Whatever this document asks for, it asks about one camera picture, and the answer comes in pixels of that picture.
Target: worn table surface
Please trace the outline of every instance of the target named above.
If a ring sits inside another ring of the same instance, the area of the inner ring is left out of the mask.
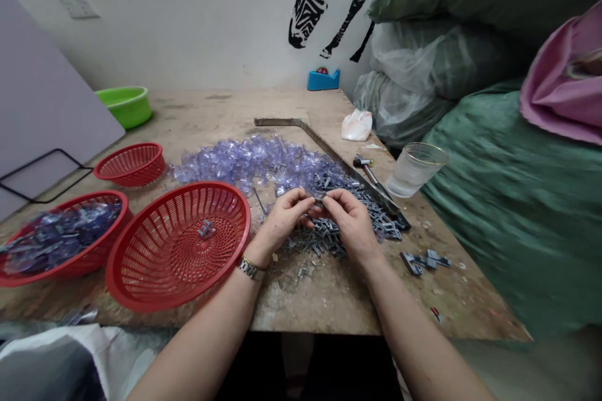
[[[241,140],[258,133],[278,133],[286,140],[318,150],[297,127],[256,128],[253,125],[254,117],[300,117],[348,161],[358,152],[365,158],[374,159],[374,173],[382,183],[394,167],[395,161],[386,149],[365,148],[371,143],[382,145],[374,135],[363,143],[341,139],[341,121],[353,111],[341,91],[167,91],[151,93],[150,103],[154,111],[152,119],[129,131],[122,140],[93,159],[91,165],[118,148],[144,141],[159,142],[166,162],[179,164],[186,150],[197,152],[201,146],[220,139]],[[124,192],[130,208],[138,213],[172,187],[173,181],[164,175],[148,187]],[[54,204],[30,205],[15,213],[0,226],[0,239],[7,239],[38,211],[100,189],[119,188],[89,175]],[[274,201],[273,187],[264,187],[259,193],[265,204]],[[254,197],[249,201],[253,228],[256,228],[259,206]],[[423,196],[417,193],[411,199],[399,200],[398,204],[412,229],[403,234],[403,242],[386,241],[381,244],[381,249],[424,312],[444,334],[454,338],[530,340],[505,301]],[[421,278],[411,276],[399,252],[424,254],[428,248],[450,258],[453,267],[439,267],[434,272],[425,270]],[[312,277],[298,279],[301,264],[308,264],[312,259],[318,263]],[[133,313],[113,300],[104,283],[104,271],[97,271],[69,281],[42,281],[0,289],[0,320],[56,321],[71,309],[87,303],[98,306],[98,321],[103,325],[181,326],[198,301],[153,314]],[[431,313],[431,307],[440,312],[441,323]],[[316,259],[301,253],[293,253],[287,258],[281,254],[263,283],[251,329],[358,335],[381,333],[369,293],[351,262],[328,255]]]

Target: watch strap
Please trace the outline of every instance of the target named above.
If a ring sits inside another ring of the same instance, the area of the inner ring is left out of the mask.
[[[256,281],[262,281],[265,277],[265,273],[267,273],[266,269],[262,269],[258,266],[255,266],[253,263],[249,262],[249,260],[247,260],[244,256],[240,259],[238,269],[240,269],[243,273],[249,276],[252,280]]]

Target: pink cloth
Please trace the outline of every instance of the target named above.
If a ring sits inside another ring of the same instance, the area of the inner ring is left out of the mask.
[[[520,90],[520,112],[548,132],[602,145],[602,76],[565,76],[575,57],[602,48],[602,1],[551,34]]]

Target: red plastic basket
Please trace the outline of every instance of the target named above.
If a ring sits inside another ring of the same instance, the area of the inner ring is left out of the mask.
[[[201,238],[203,219],[215,233]],[[177,307],[205,292],[237,263],[251,228],[243,194],[222,182],[174,189],[142,210],[117,239],[107,286],[138,312]]]
[[[56,207],[56,210],[63,211],[78,210],[86,202],[97,201],[115,203],[118,200],[122,203],[121,211],[107,232],[94,243],[92,243],[92,245],[63,264],[32,276],[27,274],[6,274],[3,270],[4,262],[6,261],[6,257],[4,257],[4,259],[0,262],[0,286],[15,287],[19,285],[26,285],[42,279],[70,279],[83,276],[84,274],[88,274],[92,271],[102,268],[102,266],[104,266],[104,264],[107,262],[108,255],[110,254],[119,234],[134,218],[134,214],[129,209],[129,203],[127,202],[127,197],[125,194],[113,190],[96,191],[81,195]],[[24,226],[9,240],[9,242],[31,232],[32,228],[33,226],[31,224]]]
[[[94,168],[94,175],[124,187],[141,187],[157,180],[164,170],[163,148],[157,143],[141,143],[103,159]]]

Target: hammer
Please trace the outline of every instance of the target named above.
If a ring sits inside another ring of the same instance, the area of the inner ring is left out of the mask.
[[[356,157],[353,159],[353,167],[364,168],[364,171],[366,171],[368,179],[370,179],[372,184],[374,186],[376,186],[386,197],[388,197],[391,200],[391,202],[395,203],[395,201],[391,197],[391,194],[389,194],[389,192],[386,190],[386,188],[377,180],[376,176],[370,169],[370,166],[373,166],[373,165],[374,165],[373,159],[363,159],[362,156],[359,154],[356,154]],[[399,224],[399,228],[401,230],[407,231],[407,230],[411,229],[412,226],[410,225],[408,220],[404,217],[404,215],[402,215],[401,212],[399,212],[395,215],[395,219],[397,220],[397,223]]]

